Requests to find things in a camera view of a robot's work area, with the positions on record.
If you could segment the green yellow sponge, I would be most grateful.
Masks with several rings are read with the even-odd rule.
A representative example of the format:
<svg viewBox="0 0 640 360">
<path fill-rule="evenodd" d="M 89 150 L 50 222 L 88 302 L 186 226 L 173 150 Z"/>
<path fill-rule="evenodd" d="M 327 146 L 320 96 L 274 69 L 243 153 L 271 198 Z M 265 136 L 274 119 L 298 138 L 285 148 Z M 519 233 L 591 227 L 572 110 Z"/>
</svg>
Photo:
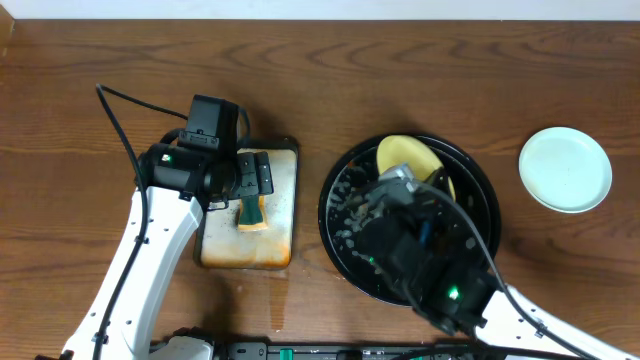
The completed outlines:
<svg viewBox="0 0 640 360">
<path fill-rule="evenodd" d="M 241 199 L 237 227 L 239 231 L 261 231 L 268 227 L 262 195 Z"/>
</svg>

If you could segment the pale yellow plate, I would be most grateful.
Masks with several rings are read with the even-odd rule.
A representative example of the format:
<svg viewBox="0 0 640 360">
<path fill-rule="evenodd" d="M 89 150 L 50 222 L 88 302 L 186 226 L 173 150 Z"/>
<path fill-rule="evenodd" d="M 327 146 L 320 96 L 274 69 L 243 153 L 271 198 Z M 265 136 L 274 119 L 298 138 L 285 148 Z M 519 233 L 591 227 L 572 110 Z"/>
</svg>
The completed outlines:
<svg viewBox="0 0 640 360">
<path fill-rule="evenodd" d="M 456 199 L 455 188 L 444 164 L 423 142 L 408 135 L 385 137 L 378 145 L 376 165 L 379 176 L 392 166 L 407 163 L 415 175 L 415 186 L 429 183 L 432 187 L 443 181 L 443 192 Z"/>
</svg>

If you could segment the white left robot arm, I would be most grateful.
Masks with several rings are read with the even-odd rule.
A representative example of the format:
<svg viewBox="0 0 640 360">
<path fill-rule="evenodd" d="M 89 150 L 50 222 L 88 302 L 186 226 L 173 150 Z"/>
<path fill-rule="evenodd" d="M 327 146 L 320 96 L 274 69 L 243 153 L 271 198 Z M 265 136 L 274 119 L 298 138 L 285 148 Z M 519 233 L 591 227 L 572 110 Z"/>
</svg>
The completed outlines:
<svg viewBox="0 0 640 360">
<path fill-rule="evenodd" d="M 143 178 L 121 242 L 88 313 L 60 356 L 211 359 L 214 343 L 195 335 L 176 335 L 153 350 L 153 329 L 177 262 L 210 205 L 272 193 L 269 155 L 159 143 L 134 165 Z"/>
</svg>

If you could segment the mint green plate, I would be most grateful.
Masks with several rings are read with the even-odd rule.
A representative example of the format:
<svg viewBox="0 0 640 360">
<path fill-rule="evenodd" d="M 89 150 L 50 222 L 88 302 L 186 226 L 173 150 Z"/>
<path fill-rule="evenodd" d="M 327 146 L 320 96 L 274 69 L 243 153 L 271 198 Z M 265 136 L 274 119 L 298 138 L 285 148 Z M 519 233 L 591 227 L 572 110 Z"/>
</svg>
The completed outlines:
<svg viewBox="0 0 640 360">
<path fill-rule="evenodd" d="M 540 204 L 577 214 L 597 207 L 613 183 L 605 150 L 586 133 L 550 127 L 532 135 L 518 158 L 520 179 Z"/>
</svg>

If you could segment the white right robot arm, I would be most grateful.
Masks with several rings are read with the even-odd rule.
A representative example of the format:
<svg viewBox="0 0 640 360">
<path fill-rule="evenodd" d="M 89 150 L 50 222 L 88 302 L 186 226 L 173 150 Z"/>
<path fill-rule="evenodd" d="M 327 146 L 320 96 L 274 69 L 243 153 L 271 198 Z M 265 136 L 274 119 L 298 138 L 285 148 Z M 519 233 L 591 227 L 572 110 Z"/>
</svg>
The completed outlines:
<svg viewBox="0 0 640 360">
<path fill-rule="evenodd" d="M 495 347 L 574 359 L 626 359 L 628 353 L 555 317 L 448 246 L 472 242 L 491 257 L 471 218 L 447 194 L 408 178 L 380 179 L 348 201 L 370 216 L 357 250 L 385 285 L 446 334 L 469 332 Z"/>
</svg>

